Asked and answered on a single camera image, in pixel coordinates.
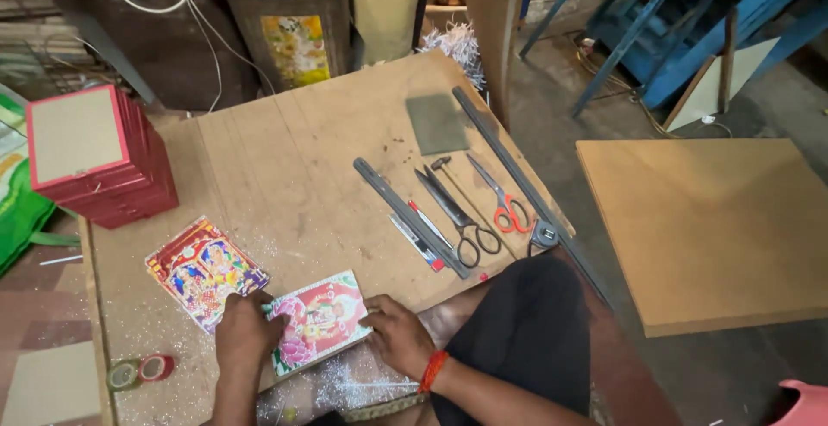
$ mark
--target scissors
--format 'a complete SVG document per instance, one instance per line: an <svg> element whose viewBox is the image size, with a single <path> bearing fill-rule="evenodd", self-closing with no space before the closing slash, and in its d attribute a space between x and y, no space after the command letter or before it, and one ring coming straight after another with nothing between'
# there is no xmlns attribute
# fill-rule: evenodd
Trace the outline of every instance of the scissors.
<svg viewBox="0 0 828 426"><path fill-rule="evenodd" d="M417 175L417 178L426 190L428 190L431 196L437 201L437 204L440 205L440 208L442 208L442 210L450 217L451 222L455 224L457 233L461 236L461 240L457 243L457 247L455 248L455 252L457 252L457 259L460 260L465 267L475 268L478 264L480 264L480 250L483 250L488 254L500 253L502 243L494 231L480 227L474 219L469 217L469 215L467 215L465 211L457 205L455 199L451 197L449 191L443 187L443 184L440 183L440 179L434 175L431 169L425 165L423 166L423 169L426 171L425 174L417 169L414 169L414 173ZM464 233L466 228L469 226L474 227L474 238L477 239L477 243L472 241ZM483 235L488 236L486 240L482 239ZM492 248L487 246L486 242L496 243L498 246L497 248ZM466 249L471 249L471 255L474 256L474 260L469 261L463 257L462 251Z"/></svg>
<svg viewBox="0 0 828 426"><path fill-rule="evenodd" d="M511 232L512 230L517 230L521 234L529 232L532 224L530 223L529 215L526 213L526 208L520 204L520 201L512 198L511 195L507 195L498 183L494 181L492 176L486 172L486 169L483 169L483 166L475 161L470 154L467 153L466 156L469 158L472 166L480 173L483 180L489 184L498 196L498 209L494 211L494 225L502 232ZM520 210L523 213L523 217L526 219L525 226L521 223L520 218L518 218L518 214L515 212L516 210Z"/></svg>

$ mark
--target knee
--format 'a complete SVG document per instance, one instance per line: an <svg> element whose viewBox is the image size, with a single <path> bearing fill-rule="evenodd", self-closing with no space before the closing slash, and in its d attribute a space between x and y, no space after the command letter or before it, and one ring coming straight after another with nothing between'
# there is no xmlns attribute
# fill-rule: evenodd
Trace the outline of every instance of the knee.
<svg viewBox="0 0 828 426"><path fill-rule="evenodd" d="M520 282L519 286L527 294L571 302L584 299L584 290L576 274L578 271L551 254L523 258L510 264L507 269L518 274L515 277Z"/></svg>

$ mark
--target black scissors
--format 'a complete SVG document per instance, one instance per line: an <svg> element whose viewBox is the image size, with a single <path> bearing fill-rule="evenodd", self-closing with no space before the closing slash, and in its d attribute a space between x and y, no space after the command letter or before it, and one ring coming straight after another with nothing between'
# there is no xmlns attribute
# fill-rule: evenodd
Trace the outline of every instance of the black scissors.
<svg viewBox="0 0 828 426"><path fill-rule="evenodd" d="M475 268L478 264L480 264L481 249L489 254L500 253L500 249L502 247L500 237L498 237L493 231L480 227L474 219L469 217L469 215L467 215L465 211L457 205L455 199L451 197L449 191L443 187L443 184L440 183L440 179L434 175L431 169L429 169L426 165L423 165L423 169L426 171L425 174L417 169L414 169L414 173L417 175L417 178L420 179L420 182L426 190L428 190L431 196L437 201L437 204L440 205L440 208L442 208L443 211L451 218L451 221L454 222L455 229L457 229L457 233L461 236L461 240L457 243L457 248L455 249L457 252L457 259L460 260L465 267ZM466 227L469 226L474 227L474 238L477 239L477 243L464 234ZM481 238L482 235L488 235L490 238L484 240ZM487 241L489 243L498 244L497 248L488 247L486 245ZM461 250L466 248L471 248L472 254L474 255L473 262L469 262L463 258Z"/></svg>

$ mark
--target plastic bag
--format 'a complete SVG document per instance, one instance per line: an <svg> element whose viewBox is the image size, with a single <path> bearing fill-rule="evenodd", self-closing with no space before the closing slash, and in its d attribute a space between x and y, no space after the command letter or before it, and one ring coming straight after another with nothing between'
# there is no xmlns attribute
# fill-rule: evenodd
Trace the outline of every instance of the plastic bag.
<svg viewBox="0 0 828 426"><path fill-rule="evenodd" d="M0 276L54 210L55 203L31 190L23 107L0 94Z"/></svg>

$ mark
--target religious picture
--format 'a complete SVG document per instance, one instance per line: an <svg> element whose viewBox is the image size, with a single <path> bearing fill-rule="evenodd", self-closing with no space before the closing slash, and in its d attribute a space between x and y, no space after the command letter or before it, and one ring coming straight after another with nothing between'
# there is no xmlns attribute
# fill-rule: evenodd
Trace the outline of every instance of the religious picture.
<svg viewBox="0 0 828 426"><path fill-rule="evenodd" d="M273 352L276 377L334 355L365 338L370 327L357 321L367 316L353 271L346 271L273 301L268 319L287 314L282 343Z"/></svg>
<svg viewBox="0 0 828 426"><path fill-rule="evenodd" d="M269 278L202 216L146 259L148 271L212 334L229 294L247 295Z"/></svg>
<svg viewBox="0 0 828 426"><path fill-rule="evenodd" d="M330 78L325 36L318 15L262 16L262 33L282 80L299 88Z"/></svg>

